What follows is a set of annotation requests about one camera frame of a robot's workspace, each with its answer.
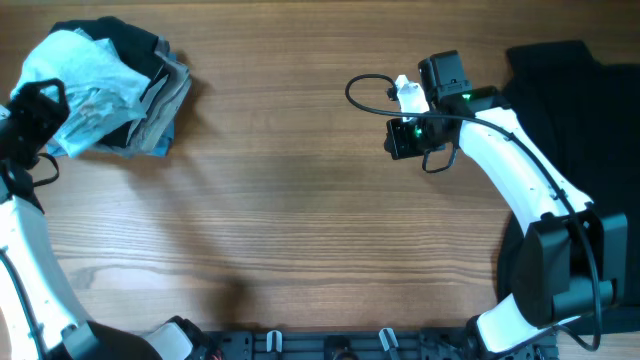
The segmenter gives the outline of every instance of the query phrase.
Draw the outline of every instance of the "wood grain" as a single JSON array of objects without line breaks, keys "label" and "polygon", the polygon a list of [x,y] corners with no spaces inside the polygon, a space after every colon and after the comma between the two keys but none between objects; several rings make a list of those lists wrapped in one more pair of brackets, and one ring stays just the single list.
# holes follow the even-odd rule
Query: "wood grain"
[{"label": "wood grain", "polygon": [[[81,302],[136,332],[175,314],[205,329],[462,325],[495,304],[509,210],[464,156],[435,176],[391,161],[387,119],[351,107],[345,83],[417,79],[418,61],[457,49],[475,86],[501,86],[508,47],[561,39],[640,61],[637,2],[66,3],[0,7],[2,98],[54,22],[104,15],[164,35],[195,79],[168,158],[62,159],[37,190]],[[393,109],[383,90],[357,97]],[[594,355],[561,338],[562,356],[626,359],[639,339]]]}]

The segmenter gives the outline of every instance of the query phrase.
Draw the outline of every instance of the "stack of fabric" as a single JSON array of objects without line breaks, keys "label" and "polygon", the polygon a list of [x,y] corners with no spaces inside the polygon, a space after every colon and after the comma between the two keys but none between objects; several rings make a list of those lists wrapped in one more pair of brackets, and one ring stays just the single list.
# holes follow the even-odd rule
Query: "stack of fabric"
[{"label": "stack of fabric", "polygon": [[[65,84],[71,110],[47,145],[54,156],[88,149],[166,156],[191,87],[166,39],[115,17],[55,24],[25,60],[11,97],[27,82],[51,78]],[[53,89],[44,92],[57,100]]]}]

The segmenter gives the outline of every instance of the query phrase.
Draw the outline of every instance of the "black cloth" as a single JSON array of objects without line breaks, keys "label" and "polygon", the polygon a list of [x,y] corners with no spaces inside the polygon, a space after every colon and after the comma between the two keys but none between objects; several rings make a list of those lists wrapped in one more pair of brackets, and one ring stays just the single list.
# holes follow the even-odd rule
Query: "black cloth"
[{"label": "black cloth", "polygon": [[[604,66],[581,41],[507,51],[514,77],[503,95],[531,140],[549,161],[601,209],[627,216],[629,245],[622,306],[603,313],[605,333],[640,330],[640,66]],[[498,258],[498,298],[523,234],[515,217]],[[592,320],[572,325],[592,333]]]},{"label": "black cloth", "polygon": [[[120,60],[132,70],[148,77],[149,87],[168,74],[164,61],[154,52],[158,36],[129,25],[122,20],[107,16],[98,20],[70,20],[53,25],[50,33],[58,30],[82,29],[94,40],[111,39]],[[126,147],[132,121],[104,136],[99,143],[108,146]]]}]

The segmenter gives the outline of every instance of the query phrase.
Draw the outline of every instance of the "wooden surface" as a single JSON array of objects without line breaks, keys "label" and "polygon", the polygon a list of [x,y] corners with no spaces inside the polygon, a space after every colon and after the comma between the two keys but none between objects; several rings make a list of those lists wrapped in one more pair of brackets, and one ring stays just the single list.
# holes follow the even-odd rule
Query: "wooden surface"
[{"label": "wooden surface", "polygon": [[[475,86],[501,86],[507,48],[561,39],[640,61],[637,2],[4,6],[0,98],[54,22],[103,15],[166,36],[191,68],[176,144],[166,159],[62,159],[37,195],[80,301],[138,332],[175,314],[204,329],[463,325],[495,304],[509,210],[465,156],[434,176],[391,161],[387,118],[350,106],[346,82],[417,80],[418,61],[457,49]],[[393,109],[385,86],[354,90]],[[588,354],[561,338],[562,357],[637,357],[638,340],[608,336]]]}]

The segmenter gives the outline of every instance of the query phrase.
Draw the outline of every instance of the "cable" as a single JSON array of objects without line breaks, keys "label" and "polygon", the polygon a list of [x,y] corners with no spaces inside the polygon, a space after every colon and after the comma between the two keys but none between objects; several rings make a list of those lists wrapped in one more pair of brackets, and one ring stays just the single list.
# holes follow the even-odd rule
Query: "cable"
[{"label": "cable", "polygon": [[353,79],[349,80],[349,82],[347,83],[347,86],[344,89],[344,94],[347,97],[347,100],[351,103],[351,105],[357,107],[360,110],[363,110],[372,114],[384,115],[384,116],[413,117],[413,118],[422,118],[422,119],[451,119],[451,120],[468,121],[468,122],[480,124],[497,131],[501,135],[504,135],[505,137],[507,137],[510,141],[513,141],[513,143],[516,144],[531,159],[531,161],[540,170],[540,172],[542,173],[544,178],[547,180],[547,182],[549,182],[549,185],[551,185],[551,188],[553,189],[553,191],[556,192],[558,198],[560,199],[560,202],[562,202],[562,205],[567,209],[567,212],[569,213],[569,221],[575,227],[575,231],[577,231],[580,244],[584,248],[585,254],[587,256],[587,262],[589,264],[589,272],[591,274],[591,282],[592,282],[592,291],[593,291],[593,300],[594,300],[593,301],[593,313],[594,313],[593,342],[591,344],[587,344],[578,335],[576,335],[571,329],[569,329],[564,325],[554,325],[552,326],[552,328],[556,331],[562,331],[566,333],[572,339],[574,339],[578,343],[578,345],[580,345],[583,349],[587,351],[598,350],[598,348],[600,347],[600,339],[602,337],[602,304],[601,304],[600,285],[599,285],[600,279],[598,277],[598,270],[596,268],[596,260],[595,260],[595,256],[593,255],[593,249],[591,248],[591,244],[589,244],[589,240],[587,239],[587,236],[584,232],[584,229],[582,228],[582,225],[580,225],[580,221],[578,220],[578,215],[576,214],[573,206],[571,206],[571,204],[569,203],[569,200],[567,199],[566,193],[564,192],[564,190],[560,188],[558,183],[556,183],[556,181],[553,179],[549,171],[544,167],[540,159],[538,159],[538,157],[524,143],[522,143],[522,141],[520,141],[520,139],[518,139],[515,136],[515,134],[486,120],[481,120],[478,118],[472,118],[468,116],[450,115],[450,114],[404,113],[404,112],[397,112],[397,111],[387,111],[387,110],[380,110],[380,109],[375,109],[375,108],[362,105],[351,97],[351,86],[357,81],[360,81],[362,79],[385,80],[391,84],[391,86],[395,91],[397,91],[397,87],[393,79],[391,79],[386,75],[363,74],[363,75],[358,75],[354,77]]},{"label": "cable", "polygon": [[60,168],[58,167],[58,162],[56,161],[56,158],[54,158],[53,156],[51,156],[51,155],[49,155],[47,153],[41,153],[41,154],[38,154],[38,156],[49,160],[51,162],[51,165],[53,165],[53,167],[56,169],[56,174],[53,175],[50,178],[42,179],[42,180],[38,180],[38,181],[34,182],[33,183],[33,187],[49,185],[52,182],[58,180],[58,177],[60,177]]},{"label": "cable", "polygon": [[29,302],[29,297],[27,296],[27,292],[20,281],[20,277],[18,276],[18,272],[16,268],[13,266],[13,263],[7,256],[7,248],[0,249],[0,261],[7,268],[7,273],[9,273],[9,277],[13,282],[13,286],[16,289],[16,293],[18,294],[18,298],[20,299],[20,305],[22,305],[22,311],[24,311],[24,316],[27,319],[27,324],[29,324],[29,333],[33,338],[33,342],[36,345],[36,351],[38,352],[38,359],[46,359],[46,351],[44,348],[44,344],[42,343],[42,337],[40,336],[40,329],[35,321],[35,315],[33,314],[33,309],[31,308],[31,303]]}]

